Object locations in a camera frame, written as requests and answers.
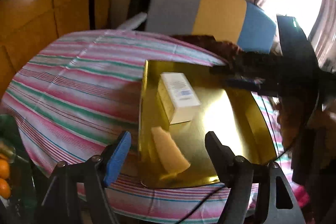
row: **black cable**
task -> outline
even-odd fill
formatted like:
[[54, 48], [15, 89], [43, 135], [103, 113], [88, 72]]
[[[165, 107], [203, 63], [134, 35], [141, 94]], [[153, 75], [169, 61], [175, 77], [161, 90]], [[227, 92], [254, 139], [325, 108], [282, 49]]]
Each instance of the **black cable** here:
[[[293, 139], [292, 143], [280, 154], [278, 155], [277, 157], [275, 157], [274, 159], [270, 160], [269, 162], [271, 161], [276, 161], [278, 159], [280, 159], [285, 153], [287, 153], [288, 150], [290, 150], [293, 145], [295, 144], [295, 141], [298, 139], [298, 137], [302, 134], [303, 132], [303, 129], [306, 127], [306, 125], [308, 124], [309, 120], [311, 119], [311, 117], [313, 116], [316, 108], [317, 108], [317, 105], [318, 105], [318, 102], [319, 102], [319, 93], [317, 94], [317, 99], [316, 99], [316, 102], [315, 102], [315, 105], [314, 105], [314, 108], [310, 114], [310, 116], [308, 117], [308, 119], [301, 123], [301, 126], [299, 128], [299, 133], [298, 135], [296, 135], [296, 137]], [[262, 102], [264, 104], [264, 107], [265, 107], [265, 110], [266, 110], [266, 113], [267, 113], [267, 116], [268, 116], [268, 120], [269, 120], [269, 124], [271, 125], [271, 129], [273, 131], [273, 136], [274, 136], [274, 139], [275, 139], [275, 133], [274, 133], [274, 129], [273, 129], [273, 126], [272, 126], [272, 123], [271, 123], [271, 120], [270, 120], [270, 117], [269, 117], [269, 114], [267, 112], [267, 109], [266, 109], [266, 105], [265, 105], [265, 102], [264, 102], [264, 99], [263, 97], [261, 96], [261, 99], [262, 99]], [[184, 220], [186, 220], [187, 218], [189, 218], [194, 212], [197, 211], [197, 209], [202, 206], [202, 204], [208, 199], [210, 198], [212, 195], [214, 195], [215, 193], [217, 193], [219, 190], [223, 189], [225, 187], [225, 185], [219, 187], [219, 188], [216, 188], [215, 190], [213, 190], [211, 193], [207, 194], [205, 198], [203, 198], [189, 213], [187, 213], [183, 218], [181, 218], [179, 221], [177, 221], [175, 224], [180, 224], [181, 222], [183, 222]]]
[[212, 195], [214, 195], [215, 193], [217, 193], [219, 190], [223, 189], [225, 187], [225, 185], [216, 188], [215, 190], [213, 190], [211, 193], [208, 193], [207, 196], [205, 198], [203, 198], [189, 213], [187, 213], [183, 218], [181, 218], [179, 221], [177, 221], [175, 224], [180, 224], [181, 222], [183, 222], [184, 220], [186, 220], [188, 217], [190, 217], [194, 212], [197, 211], [197, 209], [202, 206], [202, 204]]
[[314, 107], [313, 107], [313, 109], [312, 109], [312, 111], [311, 111], [308, 119], [306, 121], [302, 122], [301, 125], [299, 126], [299, 133], [294, 137], [294, 139], [291, 142], [291, 144], [279, 156], [277, 156], [276, 158], [270, 160], [269, 162], [276, 161], [276, 160], [280, 159], [284, 154], [286, 154], [290, 149], [292, 149], [292, 147], [294, 146], [296, 140], [301, 136], [301, 134], [303, 134], [304, 129], [306, 128], [306, 126], [309, 123], [310, 119], [312, 118], [315, 110], [317, 109], [317, 106], [319, 104], [319, 99], [320, 99], [320, 92], [318, 90], [316, 101], [315, 101], [315, 105], [314, 105]]
[[276, 140], [276, 138], [275, 138], [274, 129], [273, 129], [272, 122], [271, 122], [271, 119], [270, 119], [270, 117], [269, 117], [269, 114], [268, 114], [268, 111], [267, 111], [267, 108], [266, 108], [266, 104], [265, 104], [265, 102], [264, 102], [264, 98], [263, 98], [262, 96], [260, 96], [260, 97], [261, 97], [262, 103], [264, 104], [264, 108], [265, 108], [265, 111], [266, 111], [266, 113], [267, 113], [267, 117], [268, 117], [268, 120], [269, 120], [269, 124], [270, 124], [271, 129], [272, 129], [272, 132], [273, 132], [274, 141], [275, 141], [276, 146], [277, 146], [277, 151], [278, 151], [278, 156], [277, 156], [277, 157], [278, 157], [278, 159], [280, 159], [280, 157], [281, 157], [283, 154], [280, 156], [279, 148], [278, 148], [278, 143], [277, 143], [277, 140]]

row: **gold reflective surface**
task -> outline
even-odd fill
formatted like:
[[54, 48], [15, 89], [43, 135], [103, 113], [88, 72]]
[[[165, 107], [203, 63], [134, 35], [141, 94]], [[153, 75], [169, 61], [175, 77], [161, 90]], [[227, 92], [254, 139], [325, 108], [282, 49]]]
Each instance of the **gold reflective surface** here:
[[[182, 72], [202, 105], [190, 122], [169, 125], [157, 96], [163, 72]], [[186, 188], [219, 182], [204, 145], [204, 136], [214, 131], [235, 155], [261, 164], [276, 156], [272, 138], [249, 91], [223, 88], [223, 75], [211, 75], [209, 67], [188, 63], [146, 61], [142, 79], [139, 116], [139, 175], [149, 188]], [[171, 175], [163, 168], [151, 134], [161, 126], [191, 163], [184, 172]]]

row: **chair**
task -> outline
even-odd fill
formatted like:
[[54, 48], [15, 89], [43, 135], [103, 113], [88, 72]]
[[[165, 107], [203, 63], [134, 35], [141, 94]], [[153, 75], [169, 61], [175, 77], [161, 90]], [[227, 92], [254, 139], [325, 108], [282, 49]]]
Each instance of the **chair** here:
[[150, 0], [145, 26], [147, 32], [166, 35], [213, 35], [245, 51], [264, 53], [270, 51], [275, 30], [264, 11], [245, 0]]

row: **orange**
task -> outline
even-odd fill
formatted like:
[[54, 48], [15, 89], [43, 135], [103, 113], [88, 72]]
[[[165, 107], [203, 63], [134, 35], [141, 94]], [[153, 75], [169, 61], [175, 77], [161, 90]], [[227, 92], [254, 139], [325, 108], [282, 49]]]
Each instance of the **orange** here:
[[0, 196], [5, 199], [8, 199], [11, 196], [11, 188], [9, 184], [4, 179], [0, 178]]
[[0, 160], [0, 178], [9, 178], [9, 164], [5, 160]]
[[8, 161], [8, 157], [0, 153], [0, 159]]

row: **striped tablecloth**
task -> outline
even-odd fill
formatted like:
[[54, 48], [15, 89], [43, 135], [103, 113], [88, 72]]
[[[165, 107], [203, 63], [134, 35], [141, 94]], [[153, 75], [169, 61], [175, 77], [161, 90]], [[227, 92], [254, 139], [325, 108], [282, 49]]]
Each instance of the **striped tablecloth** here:
[[[70, 33], [14, 76], [2, 105], [15, 117], [29, 156], [46, 175], [58, 161], [83, 162], [100, 154], [123, 130], [131, 132], [132, 147], [122, 172], [106, 190], [110, 205], [122, 215], [174, 223], [220, 184], [174, 190], [152, 190], [140, 184], [139, 97], [143, 65], [151, 59], [222, 64], [218, 56], [164, 35], [115, 30]], [[254, 97], [269, 128], [273, 126], [274, 145], [281, 151], [273, 110], [266, 98], [267, 109], [259, 96]], [[290, 180], [289, 161], [282, 159], [281, 165]], [[256, 191], [253, 185], [251, 206]], [[228, 193], [224, 188], [213, 195], [186, 222], [216, 222]]]

